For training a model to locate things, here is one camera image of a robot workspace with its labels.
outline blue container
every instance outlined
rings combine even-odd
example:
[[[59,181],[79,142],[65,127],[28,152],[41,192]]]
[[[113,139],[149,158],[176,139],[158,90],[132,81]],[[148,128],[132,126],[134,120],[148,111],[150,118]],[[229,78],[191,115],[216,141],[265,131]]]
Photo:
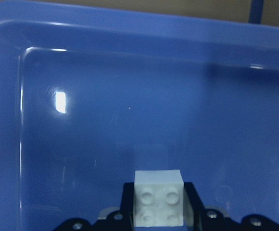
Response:
[[[279,28],[0,3],[0,231],[94,223],[135,170],[279,223]]]

